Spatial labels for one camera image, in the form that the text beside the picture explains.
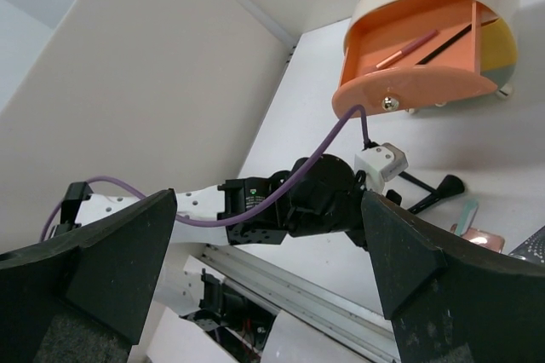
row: white tabletop surface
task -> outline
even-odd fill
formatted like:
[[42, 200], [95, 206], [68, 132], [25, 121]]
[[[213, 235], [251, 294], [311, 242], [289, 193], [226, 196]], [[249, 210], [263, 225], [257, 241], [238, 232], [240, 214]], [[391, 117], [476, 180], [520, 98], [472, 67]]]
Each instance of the white tabletop surface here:
[[[301, 38], [250, 150], [241, 177], [270, 176], [310, 155], [336, 122], [331, 96], [343, 60], [347, 21]], [[401, 148], [409, 172], [432, 186], [446, 174], [466, 182], [468, 194], [422, 215], [449, 228], [471, 198], [479, 201], [473, 226], [505, 238], [509, 252], [545, 225], [545, 0], [521, 0], [519, 64], [509, 101], [494, 95], [369, 119], [370, 137]], [[352, 120], [328, 153], [353, 164], [361, 146]], [[426, 193], [406, 181], [387, 184], [407, 207]], [[343, 233], [292, 239], [245, 250], [380, 313], [369, 255]]]

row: makeup organizer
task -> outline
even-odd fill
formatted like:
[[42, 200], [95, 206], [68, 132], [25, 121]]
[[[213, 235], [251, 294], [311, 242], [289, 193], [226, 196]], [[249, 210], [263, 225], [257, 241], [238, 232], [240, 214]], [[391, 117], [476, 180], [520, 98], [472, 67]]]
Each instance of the makeup organizer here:
[[359, 0], [333, 108], [369, 115], [510, 94], [519, 0]]

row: cable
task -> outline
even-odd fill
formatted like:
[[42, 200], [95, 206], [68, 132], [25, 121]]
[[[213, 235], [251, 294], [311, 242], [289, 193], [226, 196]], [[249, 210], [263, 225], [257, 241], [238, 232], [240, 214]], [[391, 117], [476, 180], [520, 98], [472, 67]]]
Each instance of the cable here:
[[[137, 190], [136, 188], [134, 188], [131, 185], [127, 184], [125, 181], [119, 180], [118, 178], [115, 178], [115, 177], [97, 176], [97, 177], [91, 177], [91, 178], [89, 178], [88, 180], [85, 180], [85, 181], [88, 184], [92, 184], [94, 182], [109, 182], [110, 184], [116, 185], [116, 186], [122, 188], [123, 190], [125, 190], [126, 192], [134, 195], [138, 199], [144, 199], [146, 197], [146, 195], [144, 193], [141, 193], [139, 190]], [[56, 215], [60, 211], [61, 204], [62, 204], [62, 201], [59, 202], [53, 208], [53, 211], [51, 211], [51, 214], [49, 214], [49, 217], [48, 217], [47, 221], [43, 225], [42, 233], [40, 234], [40, 241], [39, 242], [43, 242], [45, 240], [45, 237], [48, 234], [48, 230], [49, 230], [49, 227], [51, 226], [51, 223], [53, 222], [54, 218], [56, 217]]]
[[260, 212], [266, 210], [268, 207], [273, 205], [280, 197], [288, 192], [319, 160], [320, 156], [324, 154], [327, 147], [330, 146], [331, 142], [337, 137], [341, 132], [344, 125], [347, 121], [354, 115], [354, 113], [359, 112], [361, 115], [361, 127], [364, 137], [364, 146], [367, 147], [370, 144], [369, 140], [369, 131], [367, 130], [367, 114], [365, 113], [365, 108], [361, 105], [356, 105], [348, 110], [344, 116], [342, 116], [337, 124], [331, 129], [330, 133], [325, 137], [324, 141], [320, 143], [316, 151], [303, 163], [303, 165], [294, 173], [293, 176], [288, 178], [282, 186], [280, 186], [276, 191], [269, 195], [266, 199], [261, 201], [255, 207], [250, 208], [243, 214], [237, 216], [232, 216], [230, 218], [225, 218], [223, 220], [217, 221], [199, 221], [192, 220], [185, 216], [176, 216], [176, 221], [182, 222], [193, 227], [204, 227], [204, 228], [214, 228], [214, 227], [226, 227], [228, 225], [239, 224], [240, 222], [248, 221], [250, 218], [258, 215]]
[[[314, 153], [305, 161], [305, 163], [303, 163], [303, 165], [299, 169], [297, 169], [297, 171], [293, 174], [293, 176], [288, 178], [284, 182], [284, 184], [282, 184], [282, 186], [280, 186], [276, 191], [274, 191], [271, 195], [269, 195], [266, 199], [261, 201], [255, 207], [250, 208], [249, 210], [245, 211], [243, 214], [232, 216], [230, 218], [225, 218], [223, 220], [199, 221], [199, 220], [192, 220], [185, 216], [176, 215], [175, 217], [176, 221], [184, 223], [186, 225], [193, 226], [193, 227], [216, 228], [216, 227], [226, 227], [228, 225], [233, 225], [233, 224], [239, 224], [240, 222], [246, 222], [250, 218], [257, 216], [259, 213], [263, 212], [268, 207], [273, 205], [276, 201], [278, 201], [280, 197], [286, 194], [316, 164], [316, 162], [319, 160], [322, 154], [324, 154], [325, 150], [327, 150], [327, 148], [330, 146], [331, 142], [341, 132], [342, 128], [348, 122], [348, 120], [355, 113], [358, 113], [358, 112], [361, 117], [361, 130], [362, 130], [362, 136], [364, 139], [364, 147], [365, 148], [369, 147], [371, 144], [371, 141], [369, 139], [369, 131], [367, 128], [367, 113], [365, 112], [365, 108], [363, 106], [356, 105], [354, 107], [351, 107], [339, 119], [336, 125], [333, 126], [333, 129], [331, 129], [330, 133], [320, 143], [316, 151], [314, 151]], [[86, 180], [86, 182], [89, 184], [93, 182], [109, 182], [133, 194], [138, 199], [143, 199], [146, 197], [144, 193], [141, 193], [139, 190], [127, 184], [125, 181], [119, 180], [118, 178], [115, 178], [115, 177], [97, 176], [97, 177], [89, 178], [88, 180]], [[45, 240], [45, 237], [47, 235], [51, 222], [53, 222], [55, 216], [60, 211], [60, 205], [61, 203], [58, 203], [55, 206], [53, 212], [49, 215], [48, 220], [45, 222], [45, 225], [42, 228], [42, 233], [40, 235], [40, 242]]]

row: purple cable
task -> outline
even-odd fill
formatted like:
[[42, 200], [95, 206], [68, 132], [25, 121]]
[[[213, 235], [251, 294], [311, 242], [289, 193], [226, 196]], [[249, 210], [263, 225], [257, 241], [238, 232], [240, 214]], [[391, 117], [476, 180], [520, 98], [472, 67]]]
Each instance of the purple cable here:
[[226, 227], [227, 225], [234, 225], [240, 222], [248, 221], [250, 218], [258, 215], [260, 212], [266, 210], [272, 204], [274, 204], [280, 197], [290, 190], [319, 160], [320, 156], [324, 154], [327, 147], [330, 146], [331, 142], [337, 137], [341, 132], [344, 125], [347, 121], [354, 115], [354, 113], [360, 112], [361, 114], [361, 130], [364, 136], [364, 145], [367, 146], [370, 144], [369, 140], [369, 131], [367, 130], [367, 114], [365, 113], [365, 108], [361, 105], [356, 105], [348, 110], [344, 116], [342, 116], [337, 124], [331, 129], [330, 133], [325, 137], [324, 141], [318, 146], [316, 151], [303, 163], [303, 165], [287, 179], [282, 186], [278, 188], [275, 192], [269, 195], [266, 199], [261, 201], [255, 207], [250, 208], [243, 214], [238, 216], [232, 216], [230, 218], [225, 218], [223, 220], [217, 221], [198, 221], [186, 218], [184, 216], [176, 216], [176, 221], [182, 222], [193, 227], [204, 227], [204, 228], [213, 228], [213, 227]]
[[[294, 173], [294, 175], [288, 178], [284, 182], [284, 184], [280, 186], [278, 190], [273, 192], [271, 195], [269, 195], [266, 199], [261, 201], [255, 207], [250, 208], [243, 214], [240, 214], [238, 216], [232, 216], [231, 218], [226, 218], [223, 220], [199, 221], [199, 220], [192, 220], [190, 218], [177, 215], [175, 218], [176, 221], [182, 222], [187, 225], [191, 225], [193, 227], [215, 228], [215, 227], [226, 227], [227, 225], [233, 225], [233, 224], [238, 224], [240, 222], [245, 222], [245, 221], [248, 221], [250, 218], [258, 215], [260, 212], [266, 210], [268, 207], [274, 204], [280, 197], [286, 194], [288, 190], [290, 190], [313, 167], [313, 165], [316, 164], [320, 156], [324, 154], [327, 147], [330, 146], [331, 142], [341, 132], [342, 128], [347, 123], [347, 121], [357, 112], [359, 112], [361, 115], [361, 130], [364, 137], [364, 146], [368, 146], [370, 144], [370, 139], [369, 139], [369, 131], [367, 129], [367, 114], [365, 113], [365, 108], [363, 106], [356, 105], [352, 107], [350, 110], [348, 110], [344, 114], [344, 116], [342, 116], [339, 119], [339, 121], [336, 123], [333, 129], [331, 129], [330, 133], [325, 137], [324, 141], [322, 141], [321, 144], [318, 146], [316, 151], [307, 159], [307, 161], [305, 161], [305, 163], [303, 163], [303, 165]], [[97, 177], [89, 178], [88, 180], [86, 180], [86, 182], [88, 182], [89, 184], [93, 182], [109, 182], [133, 194], [138, 199], [143, 199], [146, 197], [146, 195], [138, 191], [136, 188], [127, 184], [125, 181], [121, 181], [115, 177], [97, 176]], [[45, 222], [45, 225], [43, 226], [43, 229], [42, 229], [42, 234], [40, 235], [40, 242], [45, 240], [45, 237], [47, 236], [47, 232], [49, 230], [49, 226], [51, 225], [51, 222], [53, 222], [55, 216], [60, 210], [60, 204], [61, 203], [58, 203], [55, 206], [53, 212], [49, 215], [48, 220]]]
[[[94, 182], [109, 182], [110, 184], [114, 184], [123, 190], [125, 190], [128, 193], [131, 193], [138, 199], [144, 199], [146, 195], [144, 193], [141, 193], [136, 188], [132, 187], [131, 185], [127, 184], [125, 181], [119, 180], [115, 177], [110, 176], [97, 176], [97, 177], [91, 177], [88, 180], [85, 180], [87, 183], [92, 184]], [[53, 211], [51, 211], [51, 214], [49, 214], [49, 217], [42, 228], [42, 233], [40, 234], [40, 241], [43, 242], [45, 240], [45, 237], [48, 234], [49, 227], [51, 226], [51, 222], [53, 222], [55, 216], [60, 211], [60, 205], [62, 202], [58, 203], [54, 208]]]

